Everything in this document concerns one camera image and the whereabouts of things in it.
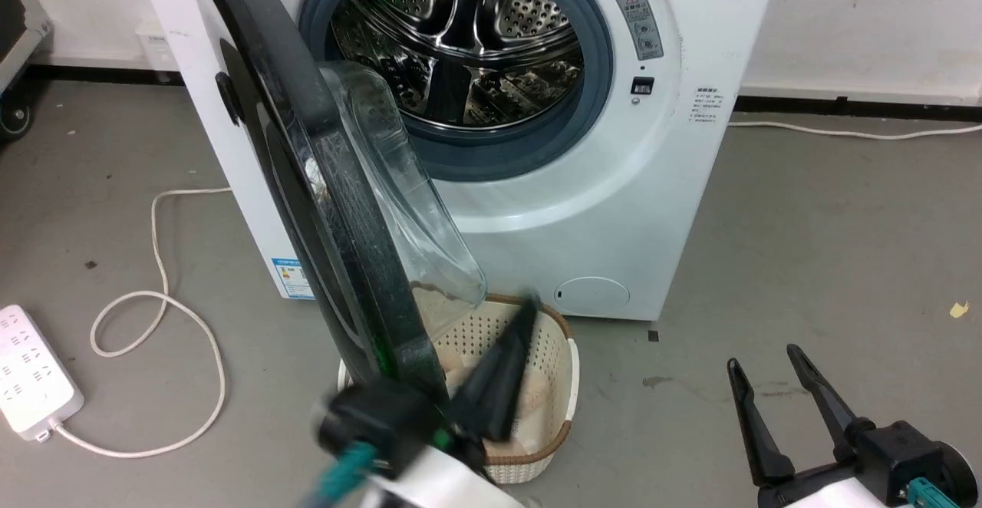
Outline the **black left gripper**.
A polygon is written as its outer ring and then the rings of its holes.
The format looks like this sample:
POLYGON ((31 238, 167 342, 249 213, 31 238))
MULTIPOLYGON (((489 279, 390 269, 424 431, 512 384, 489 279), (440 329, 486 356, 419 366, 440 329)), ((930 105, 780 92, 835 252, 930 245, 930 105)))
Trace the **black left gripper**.
POLYGON ((488 479, 482 440, 507 442, 518 414, 540 299, 520 298, 504 330, 448 400, 436 401, 389 378, 347 386, 326 397, 315 440, 340 457, 358 445, 373 450, 371 469, 396 480, 432 447, 488 479))

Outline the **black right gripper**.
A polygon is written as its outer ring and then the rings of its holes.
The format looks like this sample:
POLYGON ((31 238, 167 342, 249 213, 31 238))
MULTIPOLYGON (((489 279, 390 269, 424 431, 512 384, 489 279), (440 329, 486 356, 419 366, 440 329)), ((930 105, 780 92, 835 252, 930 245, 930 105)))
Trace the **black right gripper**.
POLYGON ((821 414, 839 462, 796 473, 756 407, 746 372, 731 358, 727 377, 760 507, 980 505, 978 477, 960 451, 905 421, 876 428, 850 409, 802 348, 788 344, 786 353, 821 414))

